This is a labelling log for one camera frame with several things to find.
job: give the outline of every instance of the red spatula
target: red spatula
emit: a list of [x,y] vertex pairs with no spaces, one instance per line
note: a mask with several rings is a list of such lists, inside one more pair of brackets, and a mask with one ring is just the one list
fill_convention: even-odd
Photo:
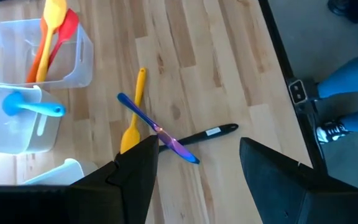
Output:
[[66,13],[65,20],[63,21],[63,23],[59,27],[59,38],[57,40],[57,43],[56,43],[55,47],[53,48],[52,53],[49,56],[48,68],[52,64],[52,62],[53,62],[53,60],[54,60],[54,58],[56,56],[56,53],[58,52],[60,46],[62,46],[62,44],[64,42],[70,40],[72,35],[75,33],[75,31],[77,30],[79,22],[80,21],[78,19],[77,14],[73,10],[68,9],[67,13]]

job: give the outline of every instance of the knife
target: knife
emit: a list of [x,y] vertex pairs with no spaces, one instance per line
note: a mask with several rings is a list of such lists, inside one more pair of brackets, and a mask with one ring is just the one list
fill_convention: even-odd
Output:
[[[218,127],[211,128],[211,129],[202,131],[200,133],[194,134],[192,136],[178,140],[178,142],[182,145],[194,144],[194,143],[198,143],[201,141],[205,141],[205,140],[209,140],[212,138],[217,138],[217,137],[229,134],[229,133],[235,131],[238,127],[239,127],[238,124],[220,125]],[[168,147],[166,145],[159,147],[160,153],[163,151],[166,151],[167,149],[168,149]]]

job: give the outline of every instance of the black metal frame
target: black metal frame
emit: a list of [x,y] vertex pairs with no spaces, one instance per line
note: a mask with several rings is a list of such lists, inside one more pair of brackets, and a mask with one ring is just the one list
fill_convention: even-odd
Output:
[[[293,75],[290,62],[288,61],[287,53],[285,52],[283,42],[278,32],[272,10],[270,8],[268,0],[259,0],[259,4],[260,8],[262,9],[262,14],[264,15],[264,19],[266,21],[270,38],[273,42],[278,62],[283,72],[284,79],[288,84],[288,82],[290,80],[293,80],[295,77]],[[326,163],[323,159],[322,152],[320,151],[320,147],[318,146],[318,143],[316,142],[314,136],[314,124],[312,123],[312,121],[310,121],[308,114],[296,113],[296,117],[298,118],[303,139],[305,140],[305,144],[308,149],[308,154],[310,156],[313,168],[322,174],[327,174],[328,172]]]

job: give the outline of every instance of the wooden surface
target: wooden surface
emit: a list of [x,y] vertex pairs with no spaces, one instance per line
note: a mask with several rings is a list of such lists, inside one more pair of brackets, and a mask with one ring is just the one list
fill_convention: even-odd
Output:
[[[36,18],[43,1],[0,2],[0,21]],[[189,146],[195,166],[159,157],[147,223],[260,223],[239,160],[241,136],[310,166],[257,0],[68,0],[94,43],[90,86],[53,90],[68,108],[50,152],[0,155],[0,184],[19,184],[64,159],[102,166],[119,152],[131,114],[116,99],[134,96],[147,67],[142,108],[175,137],[226,123],[240,128]],[[142,138],[150,134],[140,124]]]

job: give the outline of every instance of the shoe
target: shoe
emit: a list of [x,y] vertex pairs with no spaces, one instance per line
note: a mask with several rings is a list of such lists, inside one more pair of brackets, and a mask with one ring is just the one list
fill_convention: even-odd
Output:
[[349,8],[349,0],[329,0],[328,9],[337,16],[346,16]]
[[338,120],[328,121],[316,129],[316,134],[320,144],[336,141],[351,132]]

